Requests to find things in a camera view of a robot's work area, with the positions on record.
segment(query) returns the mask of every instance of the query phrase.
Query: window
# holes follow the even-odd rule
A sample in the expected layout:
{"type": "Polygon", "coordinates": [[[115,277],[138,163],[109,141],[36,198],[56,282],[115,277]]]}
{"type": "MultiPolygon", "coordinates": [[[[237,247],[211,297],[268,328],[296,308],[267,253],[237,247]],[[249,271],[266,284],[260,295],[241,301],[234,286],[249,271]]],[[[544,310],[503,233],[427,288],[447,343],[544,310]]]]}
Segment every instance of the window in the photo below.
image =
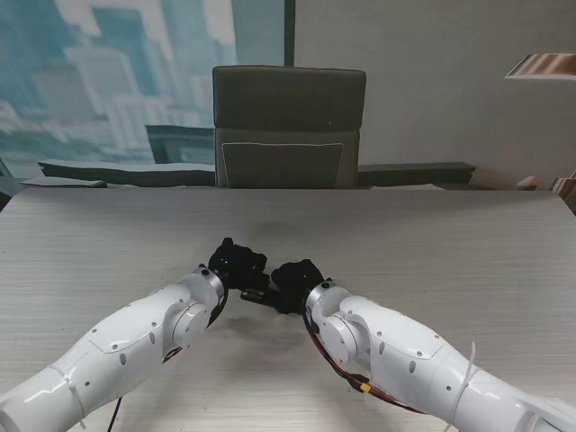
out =
{"type": "MultiPolygon", "coordinates": [[[[284,8],[284,0],[0,0],[3,171],[39,176],[37,162],[49,158],[154,163],[147,126],[204,134],[213,128],[213,67],[284,64],[284,8]]],[[[205,163],[207,149],[197,150],[182,159],[205,163]]]]}

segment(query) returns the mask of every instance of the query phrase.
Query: robotic arm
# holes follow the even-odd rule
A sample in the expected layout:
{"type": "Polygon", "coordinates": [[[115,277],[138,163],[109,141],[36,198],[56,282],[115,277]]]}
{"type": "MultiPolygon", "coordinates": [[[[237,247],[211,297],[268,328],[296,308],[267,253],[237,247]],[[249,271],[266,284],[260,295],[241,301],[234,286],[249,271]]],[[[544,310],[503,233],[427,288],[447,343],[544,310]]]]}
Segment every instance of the robotic arm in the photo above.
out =
{"type": "Polygon", "coordinates": [[[93,326],[67,353],[0,396],[0,431],[66,432],[142,384],[222,312],[228,289],[268,285],[266,257],[225,238],[208,267],[93,326]]]}
{"type": "Polygon", "coordinates": [[[360,392],[444,420],[461,432],[576,432],[576,409],[503,382],[434,330],[324,280],[309,260],[272,272],[274,286],[243,298],[301,313],[317,349],[360,392]],[[370,379],[349,373],[356,363],[370,379]]]}

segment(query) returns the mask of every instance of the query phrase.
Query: chair backrest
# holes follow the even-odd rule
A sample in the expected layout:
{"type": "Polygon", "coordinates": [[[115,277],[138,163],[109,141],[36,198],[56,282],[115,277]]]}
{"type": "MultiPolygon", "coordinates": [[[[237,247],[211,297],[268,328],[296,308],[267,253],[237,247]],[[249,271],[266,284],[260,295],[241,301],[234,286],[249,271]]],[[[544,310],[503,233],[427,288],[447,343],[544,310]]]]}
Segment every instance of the chair backrest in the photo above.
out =
{"type": "Polygon", "coordinates": [[[212,73],[217,186],[356,185],[364,72],[238,66],[212,73]]]}

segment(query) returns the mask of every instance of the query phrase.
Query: table surface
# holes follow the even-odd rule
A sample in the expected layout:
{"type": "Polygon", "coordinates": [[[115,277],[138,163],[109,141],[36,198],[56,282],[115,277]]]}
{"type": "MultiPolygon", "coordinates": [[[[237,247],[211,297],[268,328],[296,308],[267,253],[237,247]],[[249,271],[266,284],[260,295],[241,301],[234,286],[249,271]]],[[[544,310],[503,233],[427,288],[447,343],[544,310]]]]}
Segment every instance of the table surface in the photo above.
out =
{"type": "MultiPolygon", "coordinates": [[[[26,190],[0,213],[0,392],[224,237],[310,258],[521,389],[576,404],[576,220],[550,193],[26,190]]],[[[241,301],[130,393],[121,432],[441,431],[353,391],[296,316],[241,301]]],[[[107,428],[113,404],[90,415],[107,428]]]]}

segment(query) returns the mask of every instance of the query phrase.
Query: wall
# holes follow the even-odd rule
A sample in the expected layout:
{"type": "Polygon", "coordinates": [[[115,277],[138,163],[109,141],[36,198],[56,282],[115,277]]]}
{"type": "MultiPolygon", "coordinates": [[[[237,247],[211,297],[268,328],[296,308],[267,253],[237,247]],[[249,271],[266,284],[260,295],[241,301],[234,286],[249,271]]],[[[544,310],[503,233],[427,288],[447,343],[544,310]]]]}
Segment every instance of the wall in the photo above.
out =
{"type": "Polygon", "coordinates": [[[463,161],[475,183],[576,169],[576,83],[503,77],[576,51],[572,0],[297,0],[295,65],[368,75],[360,163],[463,161]]]}

